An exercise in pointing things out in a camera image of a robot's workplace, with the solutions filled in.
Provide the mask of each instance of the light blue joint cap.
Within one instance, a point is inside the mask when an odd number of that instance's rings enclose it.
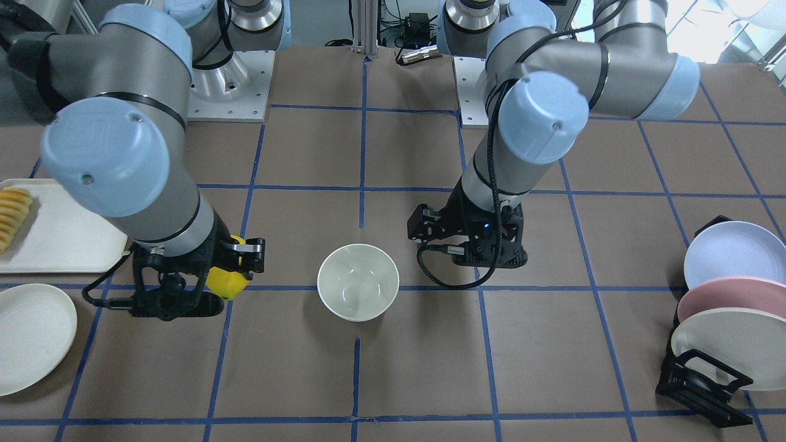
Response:
[[[110,23],[125,24],[161,42],[180,58],[189,70],[189,81],[193,81],[191,38],[174,18],[150,6],[126,3],[106,13],[100,28]]]
[[[511,16],[499,22],[489,34],[486,56],[499,45],[502,40],[526,28],[546,28],[549,32],[556,29],[554,12],[539,0],[511,0],[508,4]]]
[[[289,0],[284,0],[284,29],[281,29],[281,41],[276,50],[287,50],[292,45],[292,14],[289,11]]]
[[[447,44],[445,26],[450,26],[445,22],[445,0],[439,0],[439,16],[437,17],[437,50],[442,55],[450,55],[450,46]]]
[[[571,149],[589,114],[572,81],[554,72],[532,72],[502,99],[499,132],[513,155],[546,165]]]
[[[185,29],[201,22],[213,10],[216,0],[163,0],[163,11]]]
[[[139,213],[169,176],[158,127],[117,98],[86,98],[57,113],[41,137],[41,162],[82,206],[109,218]]]
[[[699,89],[699,65],[690,58],[677,55],[677,62],[663,89],[638,120],[673,120],[690,106]]]

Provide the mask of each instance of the rectangular tray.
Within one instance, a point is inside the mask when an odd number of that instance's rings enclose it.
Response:
[[[127,236],[71,198],[53,179],[7,179],[33,196],[30,215],[0,254],[3,273],[101,273],[123,253]]]

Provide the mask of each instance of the metal base plate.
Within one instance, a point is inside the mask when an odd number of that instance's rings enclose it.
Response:
[[[242,94],[232,101],[215,102],[203,101],[191,94],[189,121],[265,122],[276,53],[272,50],[257,50],[237,52],[236,56],[245,63],[251,80]]]
[[[489,119],[483,105],[483,90],[478,86],[478,78],[486,68],[486,59],[454,57],[454,66],[462,126],[488,127]]]

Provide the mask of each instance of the yellow object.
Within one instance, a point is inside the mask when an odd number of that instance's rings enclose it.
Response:
[[[245,244],[243,238],[232,235],[232,238],[237,239],[241,244]],[[211,292],[218,295],[225,300],[233,300],[238,293],[245,289],[248,281],[242,274],[236,271],[226,271],[218,267],[213,267],[208,272],[208,280],[205,282]]]
[[[33,197],[20,187],[0,189],[0,253],[3,253],[17,230],[30,214]]]

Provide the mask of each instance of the pink plate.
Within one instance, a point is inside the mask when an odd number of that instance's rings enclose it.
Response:
[[[711,279],[682,297],[677,317],[682,322],[713,308],[750,308],[786,319],[786,285],[752,276]]]

